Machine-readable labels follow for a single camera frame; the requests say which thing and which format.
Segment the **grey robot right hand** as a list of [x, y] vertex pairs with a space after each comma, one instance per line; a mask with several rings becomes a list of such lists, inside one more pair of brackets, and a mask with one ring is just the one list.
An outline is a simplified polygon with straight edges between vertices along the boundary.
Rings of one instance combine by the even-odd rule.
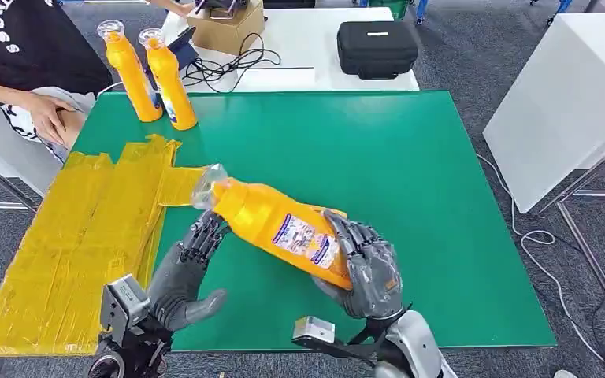
[[322, 211], [338, 239], [352, 288], [312, 276], [315, 285], [352, 318], [389, 318], [403, 309], [403, 282], [393, 245], [374, 228]]

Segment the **person's right hand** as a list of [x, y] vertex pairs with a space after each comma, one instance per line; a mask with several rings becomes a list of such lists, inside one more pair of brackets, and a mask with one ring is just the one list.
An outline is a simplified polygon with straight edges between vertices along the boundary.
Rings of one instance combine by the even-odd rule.
[[59, 98], [29, 92], [21, 105], [32, 117], [38, 137], [63, 147], [72, 147], [79, 134], [79, 114]]

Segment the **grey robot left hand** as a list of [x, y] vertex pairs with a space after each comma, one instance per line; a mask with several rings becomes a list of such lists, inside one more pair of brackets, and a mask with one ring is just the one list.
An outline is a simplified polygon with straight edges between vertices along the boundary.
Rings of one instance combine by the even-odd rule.
[[225, 303], [224, 288], [199, 298], [210, 259], [230, 231], [223, 222], [223, 217], [211, 210], [202, 213], [186, 235], [169, 248], [154, 272], [147, 292], [150, 312], [171, 332], [212, 317]]

